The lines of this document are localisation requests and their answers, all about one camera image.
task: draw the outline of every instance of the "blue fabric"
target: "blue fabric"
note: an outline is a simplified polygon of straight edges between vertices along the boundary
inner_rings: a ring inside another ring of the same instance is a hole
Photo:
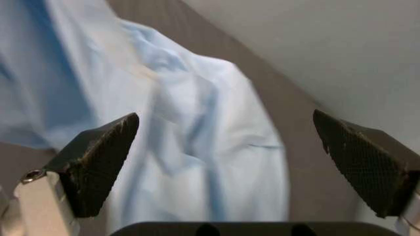
[[[108,200],[111,231],[287,220],[284,146],[235,65],[120,21],[101,0],[7,0],[0,20],[2,141],[60,149],[84,129],[140,116]]]

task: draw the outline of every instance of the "cloth fold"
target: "cloth fold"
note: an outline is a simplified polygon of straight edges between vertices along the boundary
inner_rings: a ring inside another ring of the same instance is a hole
[[[111,232],[151,220],[287,220],[285,148],[235,65],[119,20],[102,0],[6,0],[0,20],[2,141],[61,149],[139,115],[108,200]]]

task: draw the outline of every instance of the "textured rubber pad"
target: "textured rubber pad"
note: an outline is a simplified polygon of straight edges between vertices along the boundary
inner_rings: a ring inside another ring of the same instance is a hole
[[[420,156],[381,130],[318,110],[313,120],[324,150],[377,216],[400,215],[419,180]]]
[[[76,136],[44,169],[59,173],[76,217],[99,213],[139,127],[135,113]]]

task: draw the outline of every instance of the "gray surface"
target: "gray surface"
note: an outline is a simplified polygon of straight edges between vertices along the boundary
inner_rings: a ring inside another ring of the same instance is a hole
[[[195,53],[232,61],[252,80],[287,148],[293,221],[353,220],[355,192],[322,150],[312,111],[318,106],[287,78],[178,0],[111,0],[125,19],[149,25]],[[26,170],[52,151],[0,144],[0,183],[11,192]],[[105,212],[82,220],[81,235],[104,235]]]

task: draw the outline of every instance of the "white wall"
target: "white wall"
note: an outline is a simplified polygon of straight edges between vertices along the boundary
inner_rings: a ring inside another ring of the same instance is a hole
[[[342,118],[420,152],[419,0],[184,0]]]

